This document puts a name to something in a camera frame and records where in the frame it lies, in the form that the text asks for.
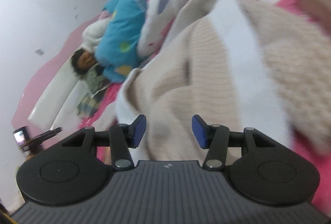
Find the beige checkered knit coat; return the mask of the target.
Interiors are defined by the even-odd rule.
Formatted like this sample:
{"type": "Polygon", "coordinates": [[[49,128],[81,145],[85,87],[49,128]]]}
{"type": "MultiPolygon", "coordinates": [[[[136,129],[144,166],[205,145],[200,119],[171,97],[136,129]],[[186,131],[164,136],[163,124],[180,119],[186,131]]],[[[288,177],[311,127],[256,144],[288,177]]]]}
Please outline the beige checkered knit coat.
{"type": "Polygon", "coordinates": [[[199,160],[193,115],[233,131],[253,127],[284,146],[297,129],[330,151],[330,40],[312,23],[259,0],[217,0],[116,100],[120,123],[143,114],[145,160],[199,160]]]}

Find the smartphone with red case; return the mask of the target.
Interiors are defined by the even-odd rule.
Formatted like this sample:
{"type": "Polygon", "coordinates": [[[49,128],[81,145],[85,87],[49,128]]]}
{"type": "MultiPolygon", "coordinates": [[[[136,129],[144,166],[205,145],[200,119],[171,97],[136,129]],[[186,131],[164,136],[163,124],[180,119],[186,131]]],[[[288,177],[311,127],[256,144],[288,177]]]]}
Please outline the smartphone with red case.
{"type": "Polygon", "coordinates": [[[28,129],[26,126],[16,129],[13,132],[14,139],[19,148],[24,148],[24,144],[29,140],[28,129]]]}

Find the plaid pillow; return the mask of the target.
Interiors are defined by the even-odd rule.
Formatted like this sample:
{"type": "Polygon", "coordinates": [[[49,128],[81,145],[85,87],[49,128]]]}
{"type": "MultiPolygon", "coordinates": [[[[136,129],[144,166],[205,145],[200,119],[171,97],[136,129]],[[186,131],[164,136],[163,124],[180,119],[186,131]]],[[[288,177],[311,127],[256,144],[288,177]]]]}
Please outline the plaid pillow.
{"type": "Polygon", "coordinates": [[[100,98],[98,96],[90,96],[88,93],[80,100],[76,107],[76,114],[82,119],[92,117],[100,106],[100,98]]]}

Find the pink white headboard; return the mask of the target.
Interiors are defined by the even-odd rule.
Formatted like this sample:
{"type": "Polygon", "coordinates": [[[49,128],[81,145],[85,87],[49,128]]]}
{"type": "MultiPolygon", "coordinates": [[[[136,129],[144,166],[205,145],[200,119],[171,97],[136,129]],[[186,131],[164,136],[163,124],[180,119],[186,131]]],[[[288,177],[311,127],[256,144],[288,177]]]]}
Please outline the pink white headboard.
{"type": "Polygon", "coordinates": [[[97,19],[95,17],[75,29],[60,52],[33,75],[11,120],[14,129],[27,126],[32,135],[37,135],[55,126],[63,104],[78,81],[70,57],[80,46],[84,29],[97,19]]]}

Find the dark patterned pillow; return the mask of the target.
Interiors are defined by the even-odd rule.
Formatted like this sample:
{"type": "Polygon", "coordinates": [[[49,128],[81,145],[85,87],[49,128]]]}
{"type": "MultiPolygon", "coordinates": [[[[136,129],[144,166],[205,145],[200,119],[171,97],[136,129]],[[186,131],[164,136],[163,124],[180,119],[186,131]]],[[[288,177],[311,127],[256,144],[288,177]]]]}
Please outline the dark patterned pillow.
{"type": "Polygon", "coordinates": [[[103,75],[103,70],[104,68],[96,63],[83,75],[82,80],[86,84],[91,97],[110,86],[110,81],[103,75]]]}

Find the blue cartoon quilt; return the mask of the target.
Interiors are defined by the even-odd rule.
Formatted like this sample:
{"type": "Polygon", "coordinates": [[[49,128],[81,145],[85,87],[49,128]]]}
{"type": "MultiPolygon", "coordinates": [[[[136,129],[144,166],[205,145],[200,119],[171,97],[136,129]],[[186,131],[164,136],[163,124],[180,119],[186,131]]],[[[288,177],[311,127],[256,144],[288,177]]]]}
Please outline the blue cartoon quilt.
{"type": "Polygon", "coordinates": [[[108,0],[104,10],[112,15],[96,49],[95,58],[103,75],[122,83],[139,66],[137,43],[145,22],[147,0],[108,0]]]}

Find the sleeping person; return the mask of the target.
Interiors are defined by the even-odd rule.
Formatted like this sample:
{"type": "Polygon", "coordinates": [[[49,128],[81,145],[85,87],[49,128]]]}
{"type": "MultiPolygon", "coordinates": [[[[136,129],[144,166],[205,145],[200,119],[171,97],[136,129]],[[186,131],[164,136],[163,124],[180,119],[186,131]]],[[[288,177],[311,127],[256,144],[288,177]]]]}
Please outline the sleeping person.
{"type": "Polygon", "coordinates": [[[77,75],[84,75],[92,66],[97,63],[94,54],[84,49],[79,49],[71,56],[71,66],[77,75]]]}

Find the pink floral bed sheet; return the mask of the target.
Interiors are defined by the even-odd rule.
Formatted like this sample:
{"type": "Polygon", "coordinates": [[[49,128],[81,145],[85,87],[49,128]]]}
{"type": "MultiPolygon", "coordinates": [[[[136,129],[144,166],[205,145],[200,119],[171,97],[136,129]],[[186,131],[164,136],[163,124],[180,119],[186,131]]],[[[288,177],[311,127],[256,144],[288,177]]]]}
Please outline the pink floral bed sheet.
{"type": "MultiPolygon", "coordinates": [[[[263,0],[268,4],[272,4],[282,8],[289,13],[301,16],[307,19],[308,22],[316,22],[313,16],[307,14],[300,7],[300,0],[263,0]]],[[[120,83],[110,85],[104,92],[99,105],[99,110],[89,118],[81,120],[79,128],[93,126],[104,129],[113,125],[116,120],[111,113],[114,112],[114,102],[118,91],[121,89],[120,83]]],[[[330,215],[330,153],[326,155],[318,154],[309,140],[299,131],[293,131],[292,149],[299,155],[313,163],[320,173],[320,184],[313,198],[313,205],[319,210],[330,215]]]]}

